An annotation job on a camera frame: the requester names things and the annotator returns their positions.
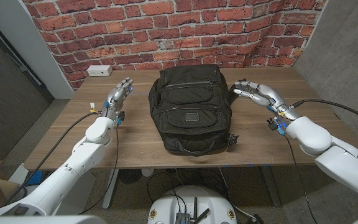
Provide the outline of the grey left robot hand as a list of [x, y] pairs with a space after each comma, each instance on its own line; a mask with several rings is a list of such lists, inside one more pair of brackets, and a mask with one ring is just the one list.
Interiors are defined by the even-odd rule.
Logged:
[[115, 120], [117, 114], [122, 110], [124, 100], [132, 91], [132, 84], [133, 79], [127, 77], [109, 92], [107, 100], [104, 102], [102, 108], [103, 117]]

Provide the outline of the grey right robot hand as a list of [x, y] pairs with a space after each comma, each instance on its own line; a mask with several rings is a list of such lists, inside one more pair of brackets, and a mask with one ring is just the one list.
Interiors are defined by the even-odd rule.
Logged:
[[234, 93], [239, 96], [250, 98], [255, 104], [271, 107], [274, 112], [288, 110], [285, 100], [267, 85], [248, 81], [237, 81], [234, 83]]

